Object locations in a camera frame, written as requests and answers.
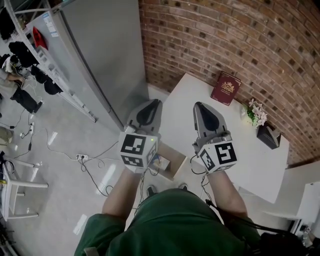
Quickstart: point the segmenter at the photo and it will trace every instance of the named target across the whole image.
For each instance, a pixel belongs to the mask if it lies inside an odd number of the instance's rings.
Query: green shirt
[[[90,217],[74,255],[85,256],[84,249],[94,247],[100,256],[239,256],[259,243],[254,228],[228,223],[223,225],[196,195],[169,189],[147,198],[126,231],[116,217]]]

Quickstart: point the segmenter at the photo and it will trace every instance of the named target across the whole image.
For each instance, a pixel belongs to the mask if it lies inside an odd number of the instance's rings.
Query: chair
[[[14,168],[14,172],[8,170],[8,166],[11,166],[10,162],[34,168],[35,165],[32,163],[23,162],[20,160],[12,159],[10,157],[4,157],[7,162],[2,165],[3,179],[6,181],[6,184],[3,185],[1,191],[1,214],[5,221],[10,219],[22,219],[39,216],[38,213],[27,213],[27,214],[15,214],[16,201],[17,197],[24,197],[25,193],[18,192],[19,187],[32,187],[32,188],[47,188],[48,183],[38,183],[31,181],[23,181],[20,179],[17,171]]]

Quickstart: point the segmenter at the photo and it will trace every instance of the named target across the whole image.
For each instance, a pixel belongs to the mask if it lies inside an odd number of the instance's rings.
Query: red cloth
[[[45,39],[42,36],[42,34],[39,32],[39,30],[33,27],[32,32],[33,32],[33,37],[35,41],[35,47],[42,46],[48,50]]]

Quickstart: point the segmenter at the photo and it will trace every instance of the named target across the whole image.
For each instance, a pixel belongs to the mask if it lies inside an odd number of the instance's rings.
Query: red book
[[[210,97],[229,106],[234,99],[240,85],[240,79],[222,71]]]

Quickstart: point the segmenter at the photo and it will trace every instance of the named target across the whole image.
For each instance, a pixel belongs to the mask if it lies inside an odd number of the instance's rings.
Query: refrigerator
[[[73,0],[50,15],[58,36],[46,35],[49,52],[70,88],[102,123],[110,126],[107,113],[122,130],[149,98],[138,0]]]

